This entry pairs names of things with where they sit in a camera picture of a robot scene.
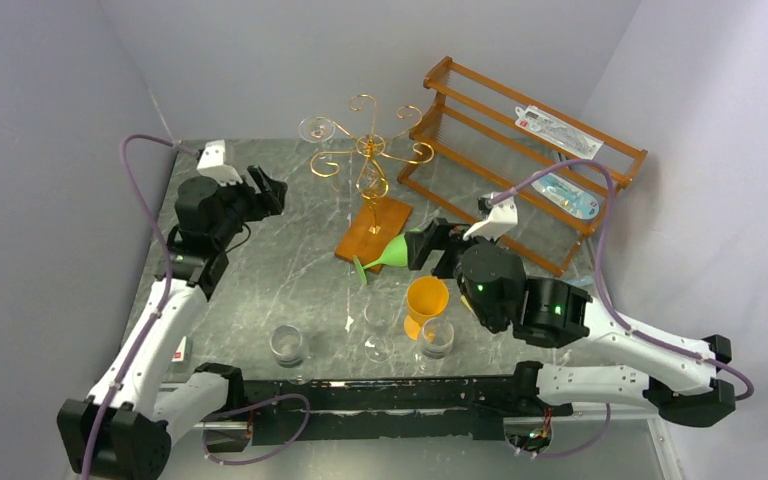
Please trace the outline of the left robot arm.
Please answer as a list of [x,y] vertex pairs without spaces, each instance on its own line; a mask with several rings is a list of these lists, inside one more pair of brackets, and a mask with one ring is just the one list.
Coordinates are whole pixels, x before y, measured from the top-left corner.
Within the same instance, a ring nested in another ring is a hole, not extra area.
[[198,421],[238,417],[246,405],[240,368],[205,363],[165,398],[158,396],[173,355],[229,265],[234,237],[282,214],[288,186],[260,167],[228,182],[199,174],[178,188],[176,225],[150,296],[122,350],[83,400],[57,414],[72,470],[84,479],[157,479],[173,446]]

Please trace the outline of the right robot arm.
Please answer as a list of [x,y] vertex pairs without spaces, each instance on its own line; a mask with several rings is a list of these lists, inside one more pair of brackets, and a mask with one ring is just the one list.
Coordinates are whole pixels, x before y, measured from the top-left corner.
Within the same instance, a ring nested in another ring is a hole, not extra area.
[[718,373],[731,360],[722,335],[687,339],[622,314],[586,290],[526,273],[521,258],[495,242],[464,239],[464,225],[436,219],[405,235],[408,267],[419,270],[435,250],[433,276],[452,279],[482,327],[509,332],[544,349],[581,348],[607,366],[517,364],[509,389],[513,408],[531,415],[572,403],[634,406],[681,426],[707,428],[733,413],[734,386]]

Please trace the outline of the green plastic wine glass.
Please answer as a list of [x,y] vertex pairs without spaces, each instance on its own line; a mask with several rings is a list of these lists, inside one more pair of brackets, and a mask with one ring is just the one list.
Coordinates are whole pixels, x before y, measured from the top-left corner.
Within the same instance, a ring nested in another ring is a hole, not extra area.
[[394,237],[385,246],[382,253],[376,260],[363,265],[360,259],[356,255],[353,255],[352,262],[362,285],[368,284],[366,271],[371,267],[393,266],[398,268],[406,268],[408,266],[408,245],[406,240],[406,233],[402,233]]

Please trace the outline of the orange plastic wine glass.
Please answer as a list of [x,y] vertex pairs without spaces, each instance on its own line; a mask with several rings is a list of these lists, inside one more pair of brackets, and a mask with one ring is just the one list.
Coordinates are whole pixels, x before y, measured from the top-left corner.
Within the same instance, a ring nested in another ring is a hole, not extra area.
[[411,340],[417,340],[423,325],[446,309],[450,294],[446,284],[434,276],[416,279],[406,293],[407,316],[403,327]]

